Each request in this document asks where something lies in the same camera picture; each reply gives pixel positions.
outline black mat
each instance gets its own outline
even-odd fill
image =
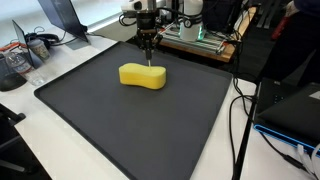
[[[35,95],[129,178],[189,179],[232,75],[153,55],[152,65],[167,69],[160,90],[120,84],[121,65],[147,62],[136,46],[118,43]]]

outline yellow sponge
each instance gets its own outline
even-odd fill
[[[120,82],[126,85],[160,89],[166,83],[166,69],[161,66],[143,66],[127,63],[119,68]]]

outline sponge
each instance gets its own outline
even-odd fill
[[[166,69],[161,66],[143,66],[127,63],[119,68],[120,83],[160,89],[166,83]]]

